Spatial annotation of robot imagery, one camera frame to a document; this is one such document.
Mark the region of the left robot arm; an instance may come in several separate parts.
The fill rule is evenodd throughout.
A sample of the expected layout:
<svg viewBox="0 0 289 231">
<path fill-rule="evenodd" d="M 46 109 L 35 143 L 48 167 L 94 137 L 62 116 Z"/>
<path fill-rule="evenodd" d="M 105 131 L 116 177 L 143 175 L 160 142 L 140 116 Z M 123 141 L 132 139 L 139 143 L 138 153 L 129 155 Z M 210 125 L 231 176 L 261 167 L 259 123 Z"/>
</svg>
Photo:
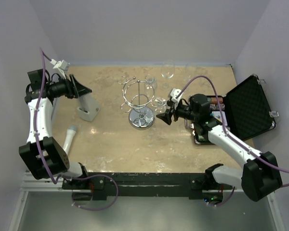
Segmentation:
<svg viewBox="0 0 289 231">
<path fill-rule="evenodd" d="M 67 152 L 52 135 L 53 101 L 65 96 L 78 99 L 92 92 L 80 84 L 73 74 L 68 79 L 50 82 L 43 69 L 28 72 L 30 84 L 26 87 L 25 102 L 30 112 L 30 129 L 26 144 L 19 147 L 19 154 L 26 167 L 37 180 L 55 175 L 73 178 L 80 189 L 90 184 L 90 177 L 81 163 L 71 163 Z"/>
</svg>

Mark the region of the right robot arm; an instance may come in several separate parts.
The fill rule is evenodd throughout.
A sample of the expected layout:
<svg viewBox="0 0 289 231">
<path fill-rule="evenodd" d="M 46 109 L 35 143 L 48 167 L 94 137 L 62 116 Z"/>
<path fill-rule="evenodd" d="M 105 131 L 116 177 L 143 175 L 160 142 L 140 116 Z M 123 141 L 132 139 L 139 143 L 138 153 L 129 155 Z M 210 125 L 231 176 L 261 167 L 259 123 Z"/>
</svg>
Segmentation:
<svg viewBox="0 0 289 231">
<path fill-rule="evenodd" d="M 252 148 L 233 135 L 211 115 L 207 96 L 193 95 L 187 105 L 171 96 L 167 106 L 166 111 L 158 114 L 157 118 L 168 125 L 178 118 L 190 120 L 197 134 L 219 146 L 240 165 L 241 170 L 215 165 L 205 177 L 208 188 L 216 189 L 221 184 L 227 184 L 242 189 L 249 199 L 257 202 L 282 187 L 276 157 L 271 152 L 262 153 Z"/>
</svg>

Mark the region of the chrome wine glass rack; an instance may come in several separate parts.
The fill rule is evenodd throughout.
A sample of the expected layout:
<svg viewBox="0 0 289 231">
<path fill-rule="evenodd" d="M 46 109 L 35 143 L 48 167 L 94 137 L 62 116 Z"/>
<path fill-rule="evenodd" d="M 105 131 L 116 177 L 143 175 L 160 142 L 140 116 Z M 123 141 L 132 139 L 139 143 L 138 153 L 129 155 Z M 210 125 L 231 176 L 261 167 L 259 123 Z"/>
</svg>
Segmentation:
<svg viewBox="0 0 289 231">
<path fill-rule="evenodd" d="M 150 128 L 155 121 L 155 114 L 150 108 L 152 100 L 155 98 L 155 90 L 149 98 L 144 92 L 145 80 L 136 77 L 124 78 L 120 82 L 122 85 L 123 104 L 120 109 L 128 114 L 129 124 L 137 130 Z"/>
</svg>

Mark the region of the white charging stand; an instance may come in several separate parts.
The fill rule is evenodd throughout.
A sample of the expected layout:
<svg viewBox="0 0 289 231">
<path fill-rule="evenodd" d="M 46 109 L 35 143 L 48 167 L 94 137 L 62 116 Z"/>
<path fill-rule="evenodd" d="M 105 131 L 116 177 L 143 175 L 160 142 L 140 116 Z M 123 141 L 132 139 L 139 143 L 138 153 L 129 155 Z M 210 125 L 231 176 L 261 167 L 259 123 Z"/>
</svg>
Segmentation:
<svg viewBox="0 0 289 231">
<path fill-rule="evenodd" d="M 79 98 L 79 107 L 77 107 L 77 115 L 84 121 L 92 122 L 100 112 L 100 105 L 91 95 L 83 95 Z"/>
</svg>

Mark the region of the white handheld device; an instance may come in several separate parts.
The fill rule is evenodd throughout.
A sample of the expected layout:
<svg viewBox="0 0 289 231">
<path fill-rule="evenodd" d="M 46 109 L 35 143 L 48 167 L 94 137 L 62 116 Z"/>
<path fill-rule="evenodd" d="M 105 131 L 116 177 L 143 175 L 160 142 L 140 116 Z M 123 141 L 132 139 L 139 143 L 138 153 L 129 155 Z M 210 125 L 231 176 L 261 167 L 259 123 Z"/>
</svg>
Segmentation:
<svg viewBox="0 0 289 231">
<path fill-rule="evenodd" d="M 77 127 L 76 126 L 70 126 L 67 130 L 66 130 L 66 138 L 64 141 L 64 145 L 63 145 L 63 150 L 65 151 L 65 153 L 68 155 L 72 141 L 77 133 Z"/>
</svg>

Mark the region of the black poker chip case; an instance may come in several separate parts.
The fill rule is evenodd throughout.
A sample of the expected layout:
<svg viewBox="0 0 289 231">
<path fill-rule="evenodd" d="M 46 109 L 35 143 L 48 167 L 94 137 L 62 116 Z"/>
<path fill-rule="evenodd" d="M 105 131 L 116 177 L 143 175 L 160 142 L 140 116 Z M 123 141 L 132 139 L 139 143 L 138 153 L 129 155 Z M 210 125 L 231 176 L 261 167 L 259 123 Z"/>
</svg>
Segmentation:
<svg viewBox="0 0 289 231">
<path fill-rule="evenodd" d="M 208 95 L 212 115 L 235 136 L 247 141 L 276 127 L 273 111 L 261 85 L 253 74 L 225 95 Z"/>
</svg>

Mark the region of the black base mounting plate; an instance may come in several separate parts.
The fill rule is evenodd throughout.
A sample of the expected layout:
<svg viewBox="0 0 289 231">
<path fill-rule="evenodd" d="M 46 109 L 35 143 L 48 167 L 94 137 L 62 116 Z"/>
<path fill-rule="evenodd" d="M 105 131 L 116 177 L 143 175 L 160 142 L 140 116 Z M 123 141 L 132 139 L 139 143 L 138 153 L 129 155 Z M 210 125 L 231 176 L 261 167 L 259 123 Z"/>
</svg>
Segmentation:
<svg viewBox="0 0 289 231">
<path fill-rule="evenodd" d="M 62 188 L 71 190 L 77 201 L 105 201 L 108 197 L 187 197 L 203 199 L 203 194 L 216 192 L 221 200 L 220 185 L 205 173 L 97 173 L 90 172 L 89 180 L 64 180 Z"/>
</svg>

